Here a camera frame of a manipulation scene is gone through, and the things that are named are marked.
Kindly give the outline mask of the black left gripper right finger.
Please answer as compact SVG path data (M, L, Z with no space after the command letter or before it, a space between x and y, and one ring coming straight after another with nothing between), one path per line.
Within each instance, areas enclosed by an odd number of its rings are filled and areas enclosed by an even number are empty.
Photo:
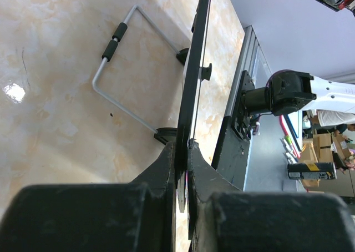
M238 190L190 141L187 153L190 251L353 251L346 203L323 193Z

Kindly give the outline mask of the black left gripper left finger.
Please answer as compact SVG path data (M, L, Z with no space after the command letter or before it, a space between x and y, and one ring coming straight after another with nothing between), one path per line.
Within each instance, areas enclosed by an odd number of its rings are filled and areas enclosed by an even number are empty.
M174 251L175 144L125 184L23 188L1 220L2 251Z

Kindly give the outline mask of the black framed whiteboard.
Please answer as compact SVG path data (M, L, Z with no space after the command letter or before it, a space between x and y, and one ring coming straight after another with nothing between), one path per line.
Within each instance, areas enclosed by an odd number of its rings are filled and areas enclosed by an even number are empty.
M187 150L190 146L190 140L194 138L194 128L196 123L197 110L200 98L200 86L203 80L209 80L211 77L211 67L204 67L205 49L208 33L209 15L211 0L199 0L194 22L192 24L192 40L189 48L178 50L171 40L162 32L162 30L152 21L152 19L139 6L134 5L117 26L111 40L109 41L104 53L102 62L92 80L92 87L96 93L108 100L111 104L121 109L131 116L137 122L148 128L155 135L160 130L154 128L147 121L137 116L135 113L124 107L119 101L104 93L97 85L98 80L103 73L105 65L111 61L119 43L123 39L128 29L128 22L135 11L138 11L153 29L168 43L177 56L185 57L182 62L184 66L184 88L180 104L179 118L177 127L174 128L176 152L175 152L175 185L177 189L177 198L180 212L184 212L186 205L186 176L187 176Z

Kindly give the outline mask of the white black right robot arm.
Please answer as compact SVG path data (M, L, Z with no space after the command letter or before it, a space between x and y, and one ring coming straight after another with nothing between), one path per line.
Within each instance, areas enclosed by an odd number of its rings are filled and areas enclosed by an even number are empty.
M335 12L354 11L354 0L315 1ZM271 112L279 116L299 110L326 110L348 115L354 113L354 85L284 69L270 76L265 87L244 91L241 101L250 114Z

